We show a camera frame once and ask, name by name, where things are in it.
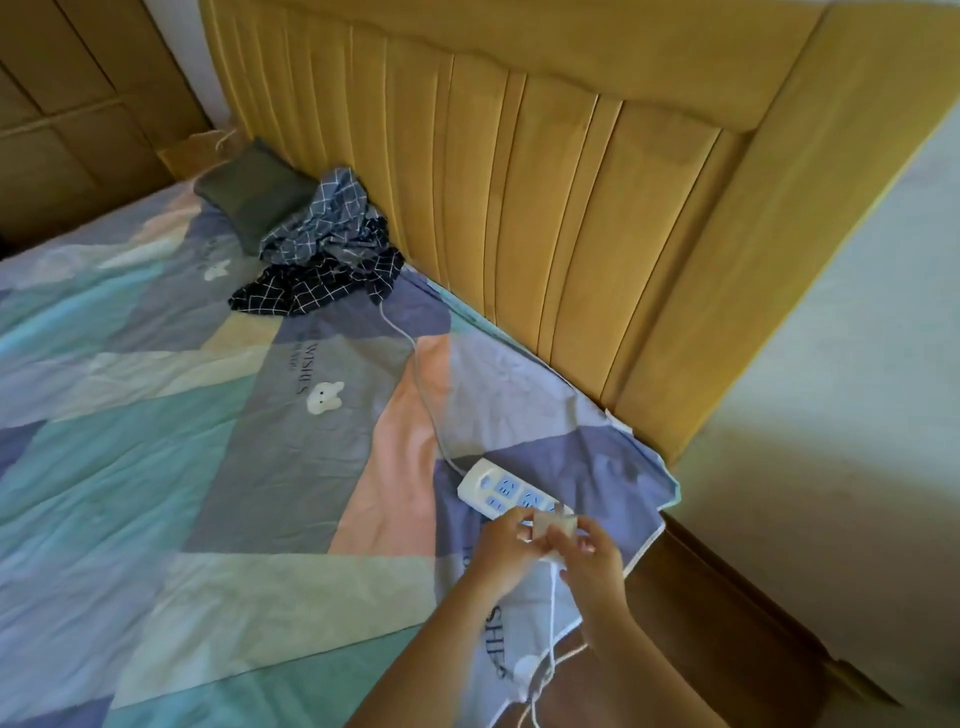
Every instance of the right hand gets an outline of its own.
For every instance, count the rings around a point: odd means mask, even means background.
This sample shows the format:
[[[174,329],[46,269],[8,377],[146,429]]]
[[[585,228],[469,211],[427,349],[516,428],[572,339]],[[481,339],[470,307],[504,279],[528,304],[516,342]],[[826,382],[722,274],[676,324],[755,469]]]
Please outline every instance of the right hand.
[[[590,643],[590,629],[595,622],[631,619],[630,608],[623,587],[620,549],[594,519],[580,516],[577,527],[587,535],[578,536],[576,541],[553,525],[547,529],[546,538],[564,558],[566,569],[560,572],[560,577],[573,593]]]

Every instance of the white wall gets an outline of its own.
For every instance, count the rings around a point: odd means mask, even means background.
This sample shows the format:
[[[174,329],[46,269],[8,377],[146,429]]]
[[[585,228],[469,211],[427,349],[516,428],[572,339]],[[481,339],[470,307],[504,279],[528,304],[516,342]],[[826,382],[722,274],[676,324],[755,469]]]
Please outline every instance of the white wall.
[[[230,109],[213,69],[197,0],[144,0],[144,4],[210,121],[226,126]]]
[[[674,515],[835,657],[960,705],[960,107],[677,475]]]

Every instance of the left hand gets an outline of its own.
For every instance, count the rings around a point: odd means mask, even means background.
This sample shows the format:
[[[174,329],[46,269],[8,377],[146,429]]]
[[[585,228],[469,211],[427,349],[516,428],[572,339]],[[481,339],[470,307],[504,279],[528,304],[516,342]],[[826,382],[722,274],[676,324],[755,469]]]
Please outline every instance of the left hand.
[[[550,551],[546,539],[521,540],[530,538],[530,526],[521,522],[531,520],[533,515],[533,508],[511,508],[480,532],[464,578],[482,589],[492,604],[519,584],[530,565]]]

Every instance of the headboard panel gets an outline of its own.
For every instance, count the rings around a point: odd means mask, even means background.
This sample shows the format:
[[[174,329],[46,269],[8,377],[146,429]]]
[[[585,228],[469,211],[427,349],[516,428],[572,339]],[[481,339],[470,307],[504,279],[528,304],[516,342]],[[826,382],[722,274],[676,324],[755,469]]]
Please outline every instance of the headboard panel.
[[[668,461],[960,87],[956,9],[824,7],[201,0],[248,135]]]
[[[719,128],[300,8],[206,17],[249,133],[354,166],[414,265],[600,400]]]

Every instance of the pink patch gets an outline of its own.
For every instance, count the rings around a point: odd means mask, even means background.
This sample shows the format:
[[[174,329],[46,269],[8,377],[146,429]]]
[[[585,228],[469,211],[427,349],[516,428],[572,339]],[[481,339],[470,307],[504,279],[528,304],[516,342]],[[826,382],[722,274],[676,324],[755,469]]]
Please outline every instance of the pink patch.
[[[446,334],[417,340],[420,381],[439,419],[449,391]],[[433,556],[437,504],[433,467],[437,438],[414,381],[413,359],[373,428],[370,459],[350,496],[328,553]]]
[[[134,243],[149,243],[168,235],[177,228],[184,228],[200,212],[200,198],[193,193],[192,187],[185,187],[173,200],[167,203],[163,212],[144,221],[140,230],[133,236]]]

